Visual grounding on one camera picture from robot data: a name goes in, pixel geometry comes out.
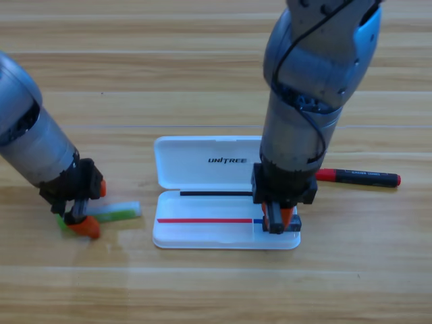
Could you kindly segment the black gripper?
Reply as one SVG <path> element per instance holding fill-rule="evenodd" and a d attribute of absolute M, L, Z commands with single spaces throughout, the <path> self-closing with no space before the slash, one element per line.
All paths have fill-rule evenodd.
<path fill-rule="evenodd" d="M 293 225 L 294 208 L 310 205 L 317 193 L 316 175 L 307 171 L 287 172 L 277 167 L 255 163 L 252 167 L 252 200 L 263 211 L 263 231 L 270 234 L 298 232 Z"/>
<path fill-rule="evenodd" d="M 40 183 L 39 194 L 51 205 L 51 212 L 62 219 L 83 219 L 67 225 L 69 230 L 78 236 L 100 237 L 99 222 L 85 215 L 89 200 L 107 194 L 106 181 L 92 159 L 76 160 L 54 180 Z"/>

